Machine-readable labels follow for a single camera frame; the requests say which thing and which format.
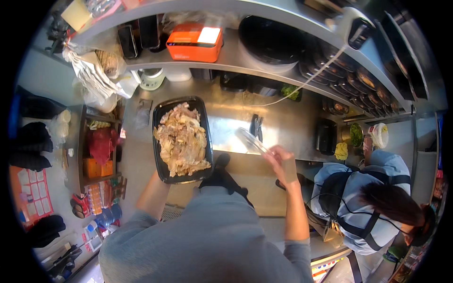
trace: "orange printer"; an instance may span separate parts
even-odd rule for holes
[[[167,40],[173,60],[213,63],[222,47],[222,28],[203,24],[179,24]]]

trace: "black harness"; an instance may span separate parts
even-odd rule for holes
[[[353,172],[334,173],[324,181],[324,184],[321,187],[321,195],[319,196],[319,204],[321,205],[322,210],[325,213],[329,214],[330,217],[333,218],[336,222],[338,222],[338,224],[343,227],[344,230],[353,235],[361,237],[373,250],[378,251],[382,247],[378,246],[378,244],[376,244],[373,237],[371,236],[371,230],[379,219],[380,214],[378,212],[373,212],[364,229],[352,226],[346,223],[342,217],[338,217],[338,209],[340,208],[346,182],[349,176],[357,171],[354,168],[352,169]],[[410,177],[407,175],[387,176],[384,173],[376,171],[364,171],[362,173],[369,174],[386,185],[396,185],[403,183],[410,184]]]

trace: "kitchen scale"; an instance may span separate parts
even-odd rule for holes
[[[163,69],[144,69],[140,70],[143,73],[140,76],[140,87],[146,91],[154,91],[159,88],[165,79]]]

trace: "orange box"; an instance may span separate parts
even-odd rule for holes
[[[222,28],[203,24],[179,24],[167,40],[173,60],[214,63],[222,47]]]
[[[101,165],[94,158],[86,158],[83,160],[83,174],[90,179],[100,177]]]
[[[101,177],[110,176],[113,174],[113,161],[109,160],[101,167]]]

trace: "black pants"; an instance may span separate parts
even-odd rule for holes
[[[247,203],[253,207],[253,204],[248,200],[247,194],[248,190],[246,188],[240,187],[236,181],[231,177],[231,175],[224,169],[224,168],[215,168],[214,173],[207,178],[204,179],[199,188],[206,186],[221,186],[228,190],[228,194],[232,195],[234,192],[237,192],[241,196],[243,196]]]

